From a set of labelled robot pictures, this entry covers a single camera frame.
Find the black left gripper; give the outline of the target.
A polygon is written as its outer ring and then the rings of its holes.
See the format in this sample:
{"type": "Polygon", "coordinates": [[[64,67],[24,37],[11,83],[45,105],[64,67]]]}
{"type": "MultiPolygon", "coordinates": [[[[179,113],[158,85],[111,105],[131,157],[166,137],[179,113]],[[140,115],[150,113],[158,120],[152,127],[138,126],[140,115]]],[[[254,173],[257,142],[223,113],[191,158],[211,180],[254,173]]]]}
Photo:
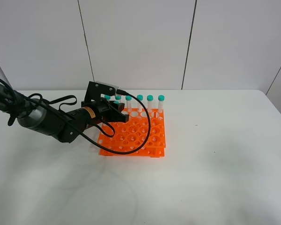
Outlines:
{"type": "Polygon", "coordinates": [[[80,128],[89,128],[103,122],[128,122],[128,114],[123,114],[124,103],[101,98],[96,101],[82,101],[80,109],[80,128]]]}

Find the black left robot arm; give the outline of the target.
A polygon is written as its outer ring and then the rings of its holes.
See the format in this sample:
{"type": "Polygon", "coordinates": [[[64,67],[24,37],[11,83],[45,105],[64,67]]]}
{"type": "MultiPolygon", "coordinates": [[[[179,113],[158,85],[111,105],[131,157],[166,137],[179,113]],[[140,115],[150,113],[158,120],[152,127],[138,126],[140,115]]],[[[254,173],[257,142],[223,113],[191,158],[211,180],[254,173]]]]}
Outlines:
{"type": "Polygon", "coordinates": [[[44,99],[39,93],[27,97],[0,79],[0,111],[10,115],[9,126],[17,121],[24,128],[51,136],[61,143],[71,143],[86,129],[99,127],[100,123],[109,126],[112,122],[128,122],[129,116],[122,113],[125,105],[109,101],[102,94],[115,95],[116,88],[89,82],[81,107],[64,112],[53,108],[52,104],[68,105],[68,100],[75,96],[53,101],[44,99]]]}

